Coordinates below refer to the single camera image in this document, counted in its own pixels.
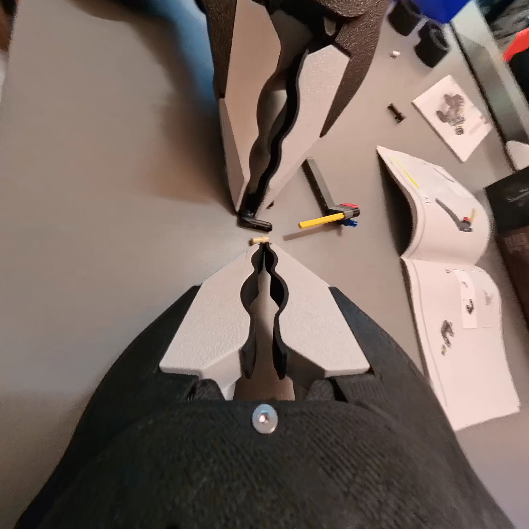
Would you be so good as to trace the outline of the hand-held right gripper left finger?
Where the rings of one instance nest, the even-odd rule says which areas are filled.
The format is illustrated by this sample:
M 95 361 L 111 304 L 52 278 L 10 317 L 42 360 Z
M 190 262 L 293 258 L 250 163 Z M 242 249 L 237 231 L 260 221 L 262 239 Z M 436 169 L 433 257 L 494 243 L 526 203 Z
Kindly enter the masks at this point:
M 264 244 L 255 244 L 205 280 L 159 363 L 168 374 L 217 383 L 232 400 L 237 381 L 252 376 L 257 351 L 250 306 L 259 294 Z

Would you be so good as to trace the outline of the black lego tyre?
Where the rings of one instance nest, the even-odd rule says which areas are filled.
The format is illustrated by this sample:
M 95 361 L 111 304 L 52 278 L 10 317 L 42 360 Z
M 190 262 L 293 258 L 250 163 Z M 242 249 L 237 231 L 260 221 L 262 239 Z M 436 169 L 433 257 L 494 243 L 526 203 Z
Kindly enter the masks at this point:
M 442 27 L 427 21 L 419 30 L 419 42 L 414 46 L 415 55 L 429 68 L 434 68 L 446 56 L 450 46 Z
M 400 35 L 408 36 L 418 26 L 423 12 L 414 1 L 395 1 L 388 14 L 388 23 Z

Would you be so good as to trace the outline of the black lego bracket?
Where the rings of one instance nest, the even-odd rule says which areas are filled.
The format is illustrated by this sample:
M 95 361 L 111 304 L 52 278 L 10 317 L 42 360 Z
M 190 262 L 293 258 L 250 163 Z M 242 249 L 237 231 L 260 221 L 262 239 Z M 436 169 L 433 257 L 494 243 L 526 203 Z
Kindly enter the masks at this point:
M 258 218 L 259 211 L 264 205 L 264 194 L 251 191 L 248 186 L 242 197 L 241 205 L 237 209 L 237 225 L 247 230 L 269 233 L 272 224 Z

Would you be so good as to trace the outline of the blue plastic box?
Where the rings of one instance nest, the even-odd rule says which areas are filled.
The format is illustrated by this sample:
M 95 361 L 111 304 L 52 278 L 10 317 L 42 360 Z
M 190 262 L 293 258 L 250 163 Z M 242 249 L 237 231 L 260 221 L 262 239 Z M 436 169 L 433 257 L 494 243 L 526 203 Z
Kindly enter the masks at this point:
M 438 23 L 449 23 L 470 1 L 413 1 L 420 12 Z

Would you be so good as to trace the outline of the red plastic item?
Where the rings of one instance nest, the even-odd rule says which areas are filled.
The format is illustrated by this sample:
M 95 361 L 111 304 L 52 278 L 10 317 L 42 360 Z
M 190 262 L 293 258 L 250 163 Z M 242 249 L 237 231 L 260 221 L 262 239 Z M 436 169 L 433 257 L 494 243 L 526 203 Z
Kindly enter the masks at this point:
M 503 61 L 508 63 L 512 58 L 525 50 L 528 49 L 528 28 L 526 30 L 517 32 L 514 35 L 512 42 L 509 44 L 503 54 Z

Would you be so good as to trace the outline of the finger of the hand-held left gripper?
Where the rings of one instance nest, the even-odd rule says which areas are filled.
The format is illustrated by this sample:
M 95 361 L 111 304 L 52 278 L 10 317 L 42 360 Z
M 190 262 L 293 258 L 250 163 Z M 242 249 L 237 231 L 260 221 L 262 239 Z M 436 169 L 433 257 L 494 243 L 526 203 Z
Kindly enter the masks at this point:
M 294 92 L 287 98 L 287 109 L 293 112 L 285 117 L 286 130 L 272 142 L 255 211 L 276 199 L 320 137 L 348 62 L 349 57 L 333 44 L 304 53 L 293 80 Z
M 310 42 L 308 27 L 254 1 L 238 1 L 220 124 L 228 187 L 240 212 L 270 161 L 286 113 L 287 70 Z

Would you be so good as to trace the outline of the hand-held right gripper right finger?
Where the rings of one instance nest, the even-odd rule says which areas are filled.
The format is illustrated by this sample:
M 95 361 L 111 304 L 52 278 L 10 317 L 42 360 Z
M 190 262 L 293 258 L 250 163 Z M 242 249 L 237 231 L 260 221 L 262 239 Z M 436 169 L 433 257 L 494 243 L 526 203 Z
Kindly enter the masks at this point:
M 370 370 L 330 285 L 275 244 L 264 245 L 277 305 L 272 359 L 279 379 L 308 390 L 316 380 Z

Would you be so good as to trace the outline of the open instruction booklet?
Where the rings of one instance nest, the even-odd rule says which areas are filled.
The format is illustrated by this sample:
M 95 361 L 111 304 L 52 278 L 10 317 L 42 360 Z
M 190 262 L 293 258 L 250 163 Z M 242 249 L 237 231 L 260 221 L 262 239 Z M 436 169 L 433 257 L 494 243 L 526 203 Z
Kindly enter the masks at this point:
M 443 167 L 376 150 L 411 210 L 411 239 L 400 260 L 425 373 L 453 430 L 518 413 L 501 296 L 477 265 L 491 235 L 485 208 Z

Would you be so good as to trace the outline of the grey lego beam with yellow axle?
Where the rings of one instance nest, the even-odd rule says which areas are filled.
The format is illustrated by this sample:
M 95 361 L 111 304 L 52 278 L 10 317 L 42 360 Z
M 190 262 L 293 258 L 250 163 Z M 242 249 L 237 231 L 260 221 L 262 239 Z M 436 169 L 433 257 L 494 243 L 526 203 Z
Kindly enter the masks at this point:
M 298 224 L 300 229 L 316 228 L 324 224 L 338 223 L 341 226 L 356 228 L 360 208 L 356 204 L 336 204 L 330 194 L 326 182 L 314 159 L 306 159 L 302 163 L 302 169 L 307 177 L 308 183 L 321 208 L 322 215 L 318 218 L 302 221 Z

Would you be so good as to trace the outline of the small white leaflet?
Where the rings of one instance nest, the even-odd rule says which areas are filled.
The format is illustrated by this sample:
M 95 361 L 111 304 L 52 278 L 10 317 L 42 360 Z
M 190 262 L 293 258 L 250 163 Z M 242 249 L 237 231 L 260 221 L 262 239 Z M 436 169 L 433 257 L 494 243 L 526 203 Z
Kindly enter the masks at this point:
M 467 162 L 493 126 L 453 76 L 412 100 L 413 107 L 460 162 Z

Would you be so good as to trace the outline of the black box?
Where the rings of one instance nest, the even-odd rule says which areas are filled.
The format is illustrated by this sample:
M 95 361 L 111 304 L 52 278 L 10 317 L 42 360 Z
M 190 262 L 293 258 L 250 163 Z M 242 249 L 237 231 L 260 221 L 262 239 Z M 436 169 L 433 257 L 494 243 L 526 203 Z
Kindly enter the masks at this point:
M 499 234 L 528 227 L 528 167 L 487 186 L 485 193 Z

